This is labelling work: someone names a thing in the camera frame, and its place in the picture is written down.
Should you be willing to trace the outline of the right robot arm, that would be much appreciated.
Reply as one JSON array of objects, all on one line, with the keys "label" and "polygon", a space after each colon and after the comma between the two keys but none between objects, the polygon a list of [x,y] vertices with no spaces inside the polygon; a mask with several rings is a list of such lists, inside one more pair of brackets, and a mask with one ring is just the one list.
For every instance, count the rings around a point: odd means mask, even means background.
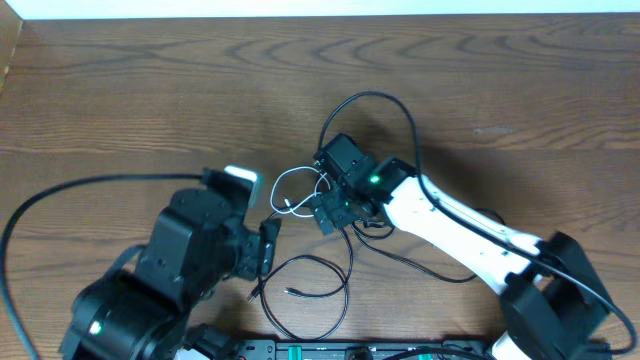
[{"label": "right robot arm", "polygon": [[364,154],[345,134],[314,155],[332,182],[313,201],[323,232],[376,220],[451,256],[499,297],[505,333],[494,359],[597,359],[610,348],[591,337],[608,316],[609,295],[579,243],[511,229],[441,192],[415,167]]}]

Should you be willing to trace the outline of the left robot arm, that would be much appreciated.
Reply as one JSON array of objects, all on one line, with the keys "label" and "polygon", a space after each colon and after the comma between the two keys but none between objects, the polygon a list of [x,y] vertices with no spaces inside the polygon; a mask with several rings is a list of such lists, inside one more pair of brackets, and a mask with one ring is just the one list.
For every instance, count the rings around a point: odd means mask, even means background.
[{"label": "left robot arm", "polygon": [[270,272],[281,222],[256,232],[247,200],[213,189],[176,192],[159,214],[133,271],[115,262],[72,306],[60,346],[66,359],[171,359],[193,308],[225,277]]}]

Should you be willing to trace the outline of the wooden side panel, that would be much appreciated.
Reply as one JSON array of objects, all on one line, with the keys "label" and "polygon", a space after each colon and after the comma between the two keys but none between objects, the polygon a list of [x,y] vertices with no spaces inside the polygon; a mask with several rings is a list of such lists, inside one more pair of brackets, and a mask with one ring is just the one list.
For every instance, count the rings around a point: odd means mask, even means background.
[{"label": "wooden side panel", "polygon": [[5,0],[1,0],[0,13],[0,81],[4,89],[24,21]]}]

